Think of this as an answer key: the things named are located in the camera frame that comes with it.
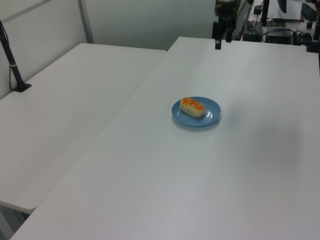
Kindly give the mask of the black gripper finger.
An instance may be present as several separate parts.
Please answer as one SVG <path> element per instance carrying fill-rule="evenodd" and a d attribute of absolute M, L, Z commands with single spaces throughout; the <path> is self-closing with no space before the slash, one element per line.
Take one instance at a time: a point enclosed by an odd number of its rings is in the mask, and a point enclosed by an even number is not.
<path fill-rule="evenodd" d="M 230 21 L 227 22 L 225 40 L 227 43 L 232 42 L 232 23 Z"/>
<path fill-rule="evenodd" d="M 214 22 L 212 26 L 212 38 L 215 40 L 215 49 L 220 50 L 221 49 L 221 24 L 219 22 Z"/>

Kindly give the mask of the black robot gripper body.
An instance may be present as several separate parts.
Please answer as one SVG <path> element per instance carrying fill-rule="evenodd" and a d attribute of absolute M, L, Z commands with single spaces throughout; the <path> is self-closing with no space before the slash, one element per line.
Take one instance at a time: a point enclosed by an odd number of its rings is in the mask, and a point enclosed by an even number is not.
<path fill-rule="evenodd" d="M 214 12 L 223 29 L 235 30 L 237 25 L 237 13 L 240 7 L 239 0 L 216 0 Z"/>

